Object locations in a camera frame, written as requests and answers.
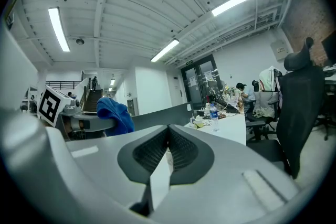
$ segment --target water bottle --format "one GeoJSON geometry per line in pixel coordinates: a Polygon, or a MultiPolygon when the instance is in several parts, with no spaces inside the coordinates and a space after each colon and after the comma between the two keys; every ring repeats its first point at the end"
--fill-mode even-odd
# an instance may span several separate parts
{"type": "Polygon", "coordinates": [[[212,130],[214,132],[217,132],[219,130],[218,127],[218,112],[217,109],[215,107],[215,104],[211,104],[210,106],[210,118],[211,118],[211,126],[212,126],[212,130]]]}

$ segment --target fluorescent light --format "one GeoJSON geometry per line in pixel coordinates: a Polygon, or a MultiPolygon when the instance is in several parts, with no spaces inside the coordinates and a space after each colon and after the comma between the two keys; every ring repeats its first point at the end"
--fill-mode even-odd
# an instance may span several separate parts
{"type": "Polygon", "coordinates": [[[151,61],[156,62],[159,60],[162,56],[164,56],[168,51],[170,51],[172,48],[174,48],[177,44],[180,42],[177,39],[174,39],[172,42],[170,42],[163,50],[161,50],[157,55],[155,55],[151,61]]]}
{"type": "Polygon", "coordinates": [[[229,8],[232,8],[244,1],[247,1],[247,0],[229,0],[228,2],[225,2],[223,5],[215,8],[214,10],[212,10],[212,13],[214,16],[217,16],[219,14],[221,14],[222,12],[228,10],[229,8]]]}
{"type": "Polygon", "coordinates": [[[60,17],[60,14],[59,14],[59,7],[50,8],[48,11],[49,11],[51,24],[54,28],[57,40],[58,40],[59,44],[61,45],[62,50],[63,51],[70,51],[69,45],[68,45],[67,40],[65,39],[65,36],[64,36],[61,17],[60,17]]]}

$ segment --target chair headrest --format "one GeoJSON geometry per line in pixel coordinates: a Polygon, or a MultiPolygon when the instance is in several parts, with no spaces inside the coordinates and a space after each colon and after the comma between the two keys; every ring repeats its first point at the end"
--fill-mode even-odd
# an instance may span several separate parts
{"type": "Polygon", "coordinates": [[[287,71],[295,71],[311,65],[309,49],[313,46],[314,40],[307,37],[300,52],[287,55],[283,66],[287,71]]]}

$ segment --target smoke detector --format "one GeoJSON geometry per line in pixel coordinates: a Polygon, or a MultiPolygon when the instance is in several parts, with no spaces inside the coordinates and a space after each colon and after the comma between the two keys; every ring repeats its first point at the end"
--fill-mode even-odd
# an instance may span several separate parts
{"type": "Polygon", "coordinates": [[[82,40],[81,38],[78,38],[78,39],[76,39],[76,43],[78,45],[83,45],[84,44],[84,40],[82,40]]]}

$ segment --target brick wall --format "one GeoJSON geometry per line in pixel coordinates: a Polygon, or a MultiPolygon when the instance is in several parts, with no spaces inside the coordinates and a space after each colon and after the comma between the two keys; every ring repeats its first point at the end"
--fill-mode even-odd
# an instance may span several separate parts
{"type": "Polygon", "coordinates": [[[282,25],[293,51],[301,50],[306,37],[314,40],[310,50],[317,65],[327,60],[322,41],[335,29],[335,18],[324,0],[292,0],[282,25]]]}

